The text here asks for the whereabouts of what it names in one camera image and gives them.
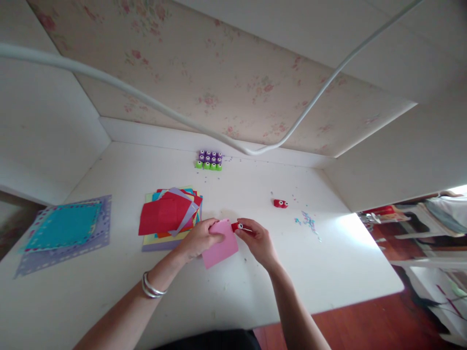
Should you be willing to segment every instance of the hand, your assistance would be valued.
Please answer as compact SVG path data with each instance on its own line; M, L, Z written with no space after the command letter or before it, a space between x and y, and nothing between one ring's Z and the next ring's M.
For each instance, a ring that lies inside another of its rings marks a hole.
M280 264L268 230L252 219L240 218L237 219L237 221L243 224L244 228L252 230L252 232L247 232L238 229L235 233L247 244L254 258L263 265L268 272L270 272L274 266Z
M218 221L215 218L211 218L198 222L182 240L180 245L175 248L177 252L184 256L187 263L203 251L224 240L225 236L223 234L210 234L208 231Z

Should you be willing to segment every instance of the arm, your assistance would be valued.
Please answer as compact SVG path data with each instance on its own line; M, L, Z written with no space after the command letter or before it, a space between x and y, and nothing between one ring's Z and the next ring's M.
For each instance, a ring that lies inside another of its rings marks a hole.
M222 242L223 235L208 232L217 221L212 218L199 222L181 244L148 273L149 284L157 290L167 290L186 263ZM159 302L160 298L146 296L138 282L86 333L74 350L134 349Z
M238 222L252 232L236 230L235 233L247 244L271 278L287 348L330 350L326 339L297 295L292 280L279 262L268 230L251 219L238 219Z

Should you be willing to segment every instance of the floral wallpaper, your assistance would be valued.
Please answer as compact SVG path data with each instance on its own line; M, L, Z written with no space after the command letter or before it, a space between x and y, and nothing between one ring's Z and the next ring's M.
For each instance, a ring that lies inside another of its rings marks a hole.
M62 55L234 139L280 140L332 69L164 0L29 0ZM190 130L77 77L102 116ZM341 74L283 147L338 156L415 104Z

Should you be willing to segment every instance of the pink paper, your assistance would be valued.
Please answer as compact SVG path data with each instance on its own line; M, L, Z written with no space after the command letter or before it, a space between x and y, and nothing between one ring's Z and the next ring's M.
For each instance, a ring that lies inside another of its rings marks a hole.
M203 253L206 270L238 252L237 238L232 231L232 224L229 219L219 221L212 225L209 229L209 233L221 233L225 236L225 239L223 242L213 245Z

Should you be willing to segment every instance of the red object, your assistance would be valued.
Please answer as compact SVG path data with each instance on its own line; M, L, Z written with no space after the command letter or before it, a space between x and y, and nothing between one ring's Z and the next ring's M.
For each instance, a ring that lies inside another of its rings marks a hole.
M394 210L394 207L392 205L388 205L388 206L384 206L384 207L365 210L365 211L362 211L362 213L365 213L365 214L374 213L374 214L378 214L378 215L388 215L388 214L394 214L395 210Z
M161 199L144 204L141 211L139 236L178 229L191 201L167 192Z
M235 232L238 229L242 229L243 225L241 223L233 223L232 224L232 231Z
M276 208L282 208L283 205L284 205L284 201L281 201L280 199L274 199L274 206Z
M280 199L274 199L274 206L276 208L282 208L285 209L288 207L288 203L286 201L280 200Z
M160 193L160 192L162 192L163 190L164 190L164 189L158 189L156 192L157 192L157 193ZM198 192L197 192L197 191L193 191L194 193L189 193L189 192L187 192L187 191L185 191L185 190L181 190L181 191L182 191L183 193L189 195L189 196L193 196L193 197L194 197L194 200L193 200L194 203L195 203L198 207L201 206L201 203L202 203L202 201L203 201L203 198L198 196ZM196 215L197 215L197 214L198 214L198 210L193 214L193 217L192 217L192 218L193 218L193 219L196 219ZM189 229L192 229L192 228L193 228L193 222L192 222L192 221L189 221L189 222L187 222L187 224L185 225L185 227L182 228L182 230L181 230L180 232L185 232L185 231L187 231L187 230L189 230ZM170 236L171 236L171 234L168 233L168 232L155 232L155 233L157 234L157 237L158 237L158 238L165 238L165 237L170 237Z

